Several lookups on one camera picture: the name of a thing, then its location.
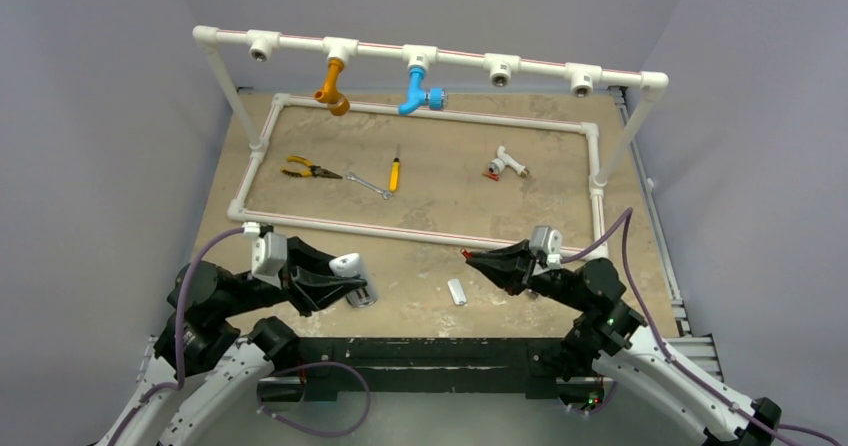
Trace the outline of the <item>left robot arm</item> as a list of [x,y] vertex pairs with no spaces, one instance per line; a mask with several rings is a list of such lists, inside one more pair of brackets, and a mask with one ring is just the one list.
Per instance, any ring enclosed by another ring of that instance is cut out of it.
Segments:
[[242,333],[229,319],[287,303],[303,317],[342,298],[369,305],[373,281],[357,253],[332,256],[298,237],[261,227],[251,265],[232,273],[198,254],[175,279],[174,308],[131,400],[102,445],[189,445],[241,394],[273,375],[305,385],[307,372],[335,361],[305,349],[277,317]]

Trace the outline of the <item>white battery cover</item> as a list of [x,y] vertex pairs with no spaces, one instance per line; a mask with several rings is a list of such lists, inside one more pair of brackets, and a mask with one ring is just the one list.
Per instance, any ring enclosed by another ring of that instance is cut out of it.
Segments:
[[447,287],[450,292],[452,301],[456,306],[465,306],[467,304],[467,297],[459,279],[450,279],[447,282]]

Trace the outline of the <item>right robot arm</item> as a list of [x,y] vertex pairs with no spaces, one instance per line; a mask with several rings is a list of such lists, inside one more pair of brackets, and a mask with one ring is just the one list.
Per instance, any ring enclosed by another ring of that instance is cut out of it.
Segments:
[[467,265],[510,295],[526,290],[579,311],[572,329],[538,354],[542,370],[564,380],[589,372],[644,395],[705,445],[770,445],[782,415],[772,400],[753,399],[703,371],[627,304],[613,262],[575,270],[532,251],[528,241],[465,252]]

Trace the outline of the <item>white remote control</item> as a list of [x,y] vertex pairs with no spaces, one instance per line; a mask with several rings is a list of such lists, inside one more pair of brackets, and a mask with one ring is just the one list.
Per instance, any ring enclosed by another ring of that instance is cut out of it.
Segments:
[[366,308],[378,301],[378,291],[363,257],[359,253],[337,256],[329,262],[335,276],[365,282],[363,286],[349,292],[345,299],[353,308]]

